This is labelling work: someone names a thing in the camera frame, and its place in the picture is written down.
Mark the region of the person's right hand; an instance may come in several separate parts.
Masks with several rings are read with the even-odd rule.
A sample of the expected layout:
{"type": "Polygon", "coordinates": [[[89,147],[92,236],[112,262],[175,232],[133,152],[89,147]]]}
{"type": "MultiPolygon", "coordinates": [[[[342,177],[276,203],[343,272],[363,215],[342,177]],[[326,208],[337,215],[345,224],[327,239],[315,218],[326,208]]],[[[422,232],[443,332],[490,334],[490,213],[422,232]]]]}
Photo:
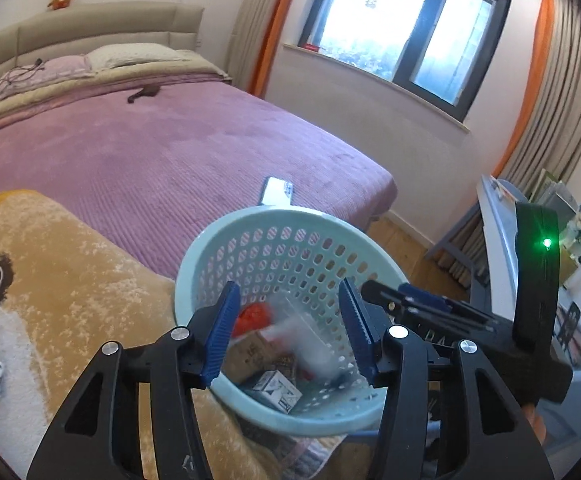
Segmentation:
{"type": "Polygon", "coordinates": [[[537,408],[533,404],[527,404],[522,407],[522,411],[530,427],[533,428],[536,438],[541,444],[544,444],[548,431],[543,418],[537,412],[537,408]]]}

